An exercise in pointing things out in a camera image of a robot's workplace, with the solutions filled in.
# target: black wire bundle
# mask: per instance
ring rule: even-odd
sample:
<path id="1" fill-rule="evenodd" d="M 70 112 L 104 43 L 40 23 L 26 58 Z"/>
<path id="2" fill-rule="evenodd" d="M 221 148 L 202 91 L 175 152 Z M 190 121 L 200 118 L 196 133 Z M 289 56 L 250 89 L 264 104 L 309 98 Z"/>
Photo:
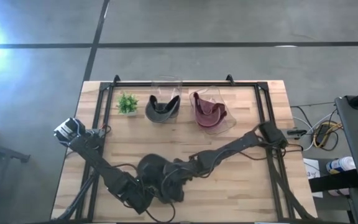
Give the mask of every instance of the black wire bundle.
<path id="1" fill-rule="evenodd" d="M 301 106 L 310 106 L 310 105 L 291 106 L 291 108 L 297 108 L 297 109 L 299 109 L 299 110 L 302 112 L 303 116 L 305 117 L 306 122 L 307 122 L 311 127 L 313 127 L 313 125 L 311 124 L 309 118 L 307 117 L 305 111 L 301 108 Z M 329 117 L 328 120 L 322 121 L 322 122 L 320 123 L 320 125 L 319 125 L 316 129 L 313 130 L 313 132 L 311 133 L 311 142 L 312 142 L 312 143 L 313 143 L 315 137 L 317 136 L 316 133 L 319 133 L 319 131 L 320 131 L 320 129 L 321 129 L 321 124 L 328 123 L 328 126 L 330 126 L 331 124 L 338 124 L 337 122 L 335 122 L 335 121 L 332 120 L 335 111 L 337 111 L 337 109 L 335 109 L 335 110 L 331 113 L 331 115 L 330 115 L 330 117 Z M 342 126 L 339 125 L 338 128 L 336 128 L 336 129 L 334 129 L 334 130 L 332 130 L 332 131 L 329 131 L 329 132 L 327 132 L 327 133 L 324 134 L 324 136 L 327 136 L 327 135 L 329 135 L 329 134 L 334 134 L 334 135 L 335 135 L 335 143 L 334 143 L 334 146 L 333 146 L 333 147 L 331 147 L 331 148 L 325 148 L 325 147 L 323 147 L 323 146 L 319 146 L 319 147 L 317 147 L 317 148 L 318 148 L 318 149 L 322 149 L 322 150 L 324 150 L 324 151 L 332 151 L 332 150 L 334 150 L 334 149 L 336 148 L 336 146 L 338 145 L 338 143 L 339 143 L 339 135 L 338 135 L 338 133 L 337 133 L 336 131 L 339 130 L 339 129 L 341 129 L 341 128 L 342 128 Z"/>
<path id="2" fill-rule="evenodd" d="M 133 165 L 133 164 L 124 163 L 124 164 L 119 164 L 119 165 L 112 166 L 112 167 L 109 167 L 109 168 L 118 168 L 118 167 L 122 167 L 122 166 L 130 166 L 130 167 L 134 168 L 135 171 L 136 171 L 136 173 L 139 175 L 139 171 L 138 171 L 137 167 L 136 167 L 135 165 Z M 143 183 L 143 179 L 142 179 L 142 178 L 139 178 L 139 179 L 140 179 L 140 184 L 141 184 L 141 186 L 142 186 L 143 195 L 145 196 L 146 189 L 145 189 L 145 186 L 144 186 L 144 183 Z M 127 208 L 132 208 L 131 206 L 126 205 L 125 203 L 123 203 L 123 205 L 124 205 L 125 207 L 127 207 Z M 171 221 L 175 218 L 175 215 L 176 215 L 175 206 L 173 205 L 172 202 L 170 202 L 170 205 L 171 205 L 171 207 L 172 207 L 172 209 L 173 209 L 173 215 L 172 215 L 171 219 L 169 219 L 168 221 L 160 221 L 160 220 L 156 219 L 148 210 L 146 210 L 145 212 L 146 212 L 146 214 L 147 214 L 152 220 L 154 220 L 154 221 L 157 222 L 157 223 L 169 223 L 169 222 L 171 222 Z"/>

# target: wooden table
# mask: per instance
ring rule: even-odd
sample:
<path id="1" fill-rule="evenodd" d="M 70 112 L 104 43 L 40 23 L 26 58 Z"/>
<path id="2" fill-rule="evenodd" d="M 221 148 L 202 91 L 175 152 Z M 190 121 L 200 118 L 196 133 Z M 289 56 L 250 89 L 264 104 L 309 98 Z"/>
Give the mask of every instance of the wooden table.
<path id="1" fill-rule="evenodd" d="M 76 117 L 88 128 L 93 121 L 99 83 L 84 82 L 78 103 Z M 292 128 L 294 124 L 284 82 L 268 81 L 268 85 L 277 126 Z M 222 87 L 219 88 L 222 97 L 230 113 L 237 119 L 237 124 L 225 133 L 215 136 L 205 134 L 197 127 L 190 112 L 189 94 L 199 89 L 183 87 L 181 109 L 176 124 L 156 124 L 149 121 L 144 113 L 150 87 L 115 87 L 109 115 L 112 131 L 106 138 L 104 158 L 112 165 L 124 162 L 137 165 L 143 156 L 156 153 L 169 161 L 174 158 L 186 161 L 191 154 L 217 149 L 237 139 L 259 123 L 253 88 Z M 122 92 L 133 93 L 139 99 L 138 115 L 135 118 L 118 114 L 117 96 Z M 253 157 L 265 157 L 265 150 L 260 147 L 248 148 L 244 152 Z M 284 161 L 291 190 L 306 210 L 316 217 L 301 152 L 288 153 Z M 78 193 L 84 164 L 85 161 L 77 154 L 71 154 L 65 160 L 52 217 L 62 214 Z M 130 167 L 122 169 L 135 175 L 135 171 Z M 276 221 L 271 188 L 266 160 L 252 161 L 240 154 L 232 156 L 222 162 L 209 178 L 193 179 L 184 186 L 185 200 L 175 203 L 177 212 L 173 221 Z M 172 216 L 172 208 L 161 204 L 156 198 L 149 211 L 159 220 L 168 220 Z M 146 213 L 138 215 L 133 209 L 124 207 L 106 190 L 101 178 L 94 222 L 152 222 L 152 219 Z"/>

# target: concrete floor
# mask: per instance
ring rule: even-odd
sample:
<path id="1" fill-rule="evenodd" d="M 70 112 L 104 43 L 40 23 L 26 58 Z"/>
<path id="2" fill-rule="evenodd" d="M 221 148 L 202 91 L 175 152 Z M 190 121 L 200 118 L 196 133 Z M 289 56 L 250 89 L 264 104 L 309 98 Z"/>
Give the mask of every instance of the concrete floor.
<path id="1" fill-rule="evenodd" d="M 0 44 L 92 43 L 103 0 L 0 0 Z M 112 0 L 100 42 L 358 41 L 358 0 Z M 52 131 L 75 114 L 90 49 L 0 49 L 0 144 L 31 154 L 12 162 L 0 223 L 49 219 L 65 148 Z M 358 47 L 99 49 L 90 80 L 284 80 L 291 105 L 358 93 Z M 333 105 L 306 107 L 311 122 Z M 299 111 L 294 115 L 301 117 Z M 349 155 L 346 140 L 333 152 Z M 319 215 L 343 220 L 318 205 Z"/>

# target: yellow cable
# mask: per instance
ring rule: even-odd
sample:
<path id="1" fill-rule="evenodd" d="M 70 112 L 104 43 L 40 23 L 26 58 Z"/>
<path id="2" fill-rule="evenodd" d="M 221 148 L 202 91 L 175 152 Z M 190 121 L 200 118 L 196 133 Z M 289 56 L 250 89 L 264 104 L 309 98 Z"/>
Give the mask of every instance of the yellow cable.
<path id="1" fill-rule="evenodd" d="M 327 139 L 327 136 L 328 136 L 327 133 L 330 133 L 335 127 L 338 127 L 338 126 L 342 125 L 342 123 L 334 124 L 334 123 L 331 123 L 331 122 L 329 122 L 329 121 L 325 121 L 325 122 L 321 123 L 321 124 L 317 127 L 316 130 L 318 130 L 318 129 L 321 127 L 321 125 L 323 125 L 323 124 L 329 124 L 329 125 L 330 125 L 330 128 L 326 131 L 326 134 L 324 135 L 324 138 L 323 138 L 323 140 L 321 141 L 320 145 L 317 145 L 317 144 L 316 144 L 317 134 L 315 133 L 315 134 L 313 135 L 313 145 L 314 145 L 315 147 L 318 147 L 318 148 L 320 148 L 321 145 L 322 145 L 322 144 L 325 142 L 325 140 Z"/>

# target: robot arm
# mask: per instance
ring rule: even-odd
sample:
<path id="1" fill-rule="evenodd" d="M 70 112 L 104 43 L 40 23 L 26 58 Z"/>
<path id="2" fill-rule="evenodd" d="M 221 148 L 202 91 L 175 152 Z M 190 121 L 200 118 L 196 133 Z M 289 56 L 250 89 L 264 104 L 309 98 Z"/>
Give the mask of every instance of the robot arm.
<path id="1" fill-rule="evenodd" d="M 77 152 L 90 163 L 103 178 L 109 192 L 118 200 L 125 202 L 139 214 L 149 207 L 154 196 L 143 191 L 139 179 L 111 166 L 98 154 L 97 150 L 101 147 L 102 140 L 98 132 L 86 130 L 85 126 L 74 118 L 67 119 L 54 132 L 61 144 Z"/>
<path id="2" fill-rule="evenodd" d="M 255 133 L 257 129 L 263 137 Z M 137 166 L 138 176 L 133 177 L 111 166 L 98 154 L 102 137 L 96 131 L 86 130 L 79 120 L 69 118 L 54 132 L 61 144 L 77 152 L 102 176 L 111 194 L 138 214 L 146 211 L 153 197 L 158 197 L 162 203 L 183 201 L 183 185 L 187 180 L 194 177 L 207 178 L 224 159 L 248 147 L 284 148 L 288 144 L 273 123 L 262 123 L 219 149 L 201 151 L 190 156 L 188 162 L 180 159 L 170 162 L 156 154 L 146 155 Z"/>

